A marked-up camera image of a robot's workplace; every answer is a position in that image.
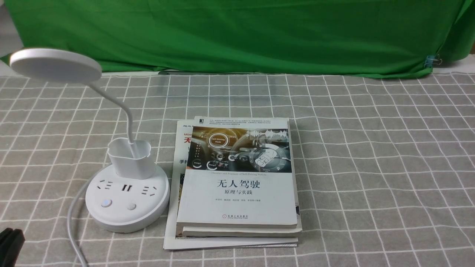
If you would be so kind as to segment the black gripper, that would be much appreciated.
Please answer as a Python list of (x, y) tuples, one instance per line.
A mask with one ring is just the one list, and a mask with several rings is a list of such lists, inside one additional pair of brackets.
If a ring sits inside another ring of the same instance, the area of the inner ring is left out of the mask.
[(21, 229), (5, 228), (0, 234), (0, 266), (15, 267), (24, 243)]

